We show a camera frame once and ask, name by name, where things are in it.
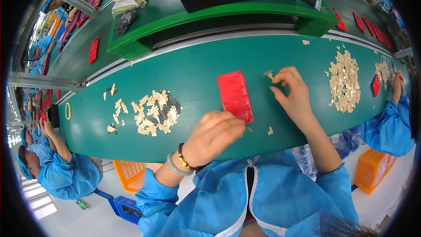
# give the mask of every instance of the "pile of black pieces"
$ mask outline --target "pile of black pieces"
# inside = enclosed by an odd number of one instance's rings
[[[127,29],[130,27],[130,24],[134,20],[135,16],[136,16],[135,9],[126,11],[123,14],[121,14],[117,22],[115,23],[114,32],[126,33]]]
[[[171,110],[171,106],[176,107],[177,114],[182,113],[182,105],[180,104],[180,100],[178,100],[178,97],[173,98],[172,95],[168,95],[168,101],[167,103],[161,108],[158,101],[155,101],[156,107],[159,109],[159,124],[164,124],[165,120],[168,119],[168,112]],[[158,120],[155,118],[149,118],[149,120],[154,123],[155,126],[158,125]]]

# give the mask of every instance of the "window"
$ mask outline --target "window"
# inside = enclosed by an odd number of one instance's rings
[[[27,180],[21,176],[21,187],[25,200],[36,219],[44,218],[59,209],[51,195],[38,184],[36,179]]]

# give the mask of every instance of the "blue hairnet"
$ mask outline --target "blue hairnet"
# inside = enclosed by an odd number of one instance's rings
[[[16,159],[18,160],[18,164],[19,164],[19,170],[21,171],[22,175],[27,179],[27,180],[32,180],[34,179],[34,176],[32,176],[32,174],[29,172],[28,167],[25,165],[24,162],[22,162],[22,160],[19,157],[19,153],[16,153]]]
[[[48,7],[48,5],[51,3],[52,0],[47,0],[47,2],[45,2],[45,4],[43,5],[43,8],[41,9],[42,13],[45,13],[45,9]]]
[[[35,54],[35,49],[37,48],[36,44],[32,44],[29,47],[29,51],[28,51],[28,60],[32,60],[32,58],[34,58],[34,54]]]
[[[26,147],[26,148],[28,148],[28,144],[26,143],[26,141],[25,141],[25,131],[26,131],[26,127],[24,127],[24,129],[22,129],[22,131],[21,131],[21,139],[22,139],[22,144]]]

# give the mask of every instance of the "hair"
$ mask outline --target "hair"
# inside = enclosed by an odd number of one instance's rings
[[[26,155],[26,147],[24,145],[19,146],[19,150],[18,150],[18,154],[19,154],[19,158],[21,159],[21,161],[28,166],[28,161],[25,157]]]
[[[379,233],[370,227],[361,224],[353,224],[345,219],[334,218],[332,220],[321,222],[322,229],[320,236],[322,237],[377,237]]]

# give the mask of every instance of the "blue plastic crate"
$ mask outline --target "blue plastic crate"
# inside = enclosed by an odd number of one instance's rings
[[[142,217],[142,211],[137,207],[136,201],[118,196],[114,199],[115,206],[120,214],[120,217],[131,223],[137,224]]]

